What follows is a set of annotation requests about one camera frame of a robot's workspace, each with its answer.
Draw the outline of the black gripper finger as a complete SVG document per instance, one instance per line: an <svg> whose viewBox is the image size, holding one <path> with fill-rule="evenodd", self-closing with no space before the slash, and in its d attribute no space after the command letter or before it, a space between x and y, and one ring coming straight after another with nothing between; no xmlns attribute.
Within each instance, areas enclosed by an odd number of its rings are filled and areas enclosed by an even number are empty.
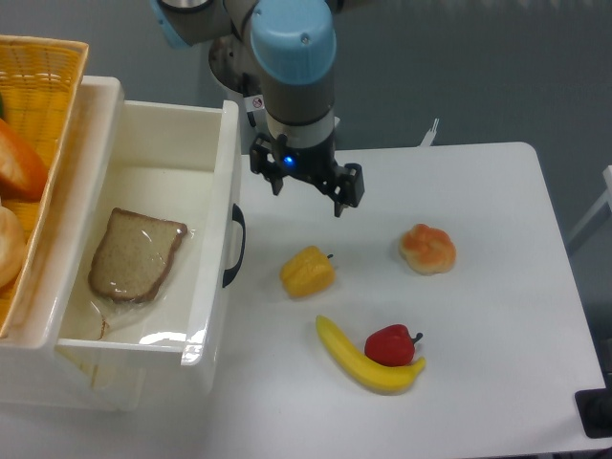
<svg viewBox="0 0 612 459"><path fill-rule="evenodd" d="M357 163L334 166L334 182L331 198L334 201L334 215L340 218L346 208L356 208L364 194L362 167Z"/></svg>
<svg viewBox="0 0 612 459"><path fill-rule="evenodd" d="M277 196L283 185L287 173L273 157L271 138L264 133L255 136L250 147L250 169L256 175L261 175L272 187L272 193Z"/></svg>

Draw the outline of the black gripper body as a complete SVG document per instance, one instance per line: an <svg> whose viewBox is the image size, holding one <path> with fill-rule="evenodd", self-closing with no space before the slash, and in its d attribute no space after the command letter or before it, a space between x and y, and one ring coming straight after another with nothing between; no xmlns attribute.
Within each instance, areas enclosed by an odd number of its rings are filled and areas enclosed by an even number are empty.
<svg viewBox="0 0 612 459"><path fill-rule="evenodd" d="M314 186L322 194L333 194L337 188L335 140L330 135L323 142L307 148L288 145L288 138L279 135L272 139L273 194L278 194L286 176Z"/></svg>

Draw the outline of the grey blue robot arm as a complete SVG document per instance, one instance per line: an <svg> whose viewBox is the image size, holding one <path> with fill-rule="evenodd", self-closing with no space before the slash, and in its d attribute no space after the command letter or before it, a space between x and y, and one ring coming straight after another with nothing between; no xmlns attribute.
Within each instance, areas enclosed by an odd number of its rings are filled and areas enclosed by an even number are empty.
<svg viewBox="0 0 612 459"><path fill-rule="evenodd" d="M359 205L361 166L335 159L333 16L341 1L153 1L167 42L187 48L208 42L209 67L246 108L263 101L250 167L274 194L291 177L314 186L340 216Z"/></svg>

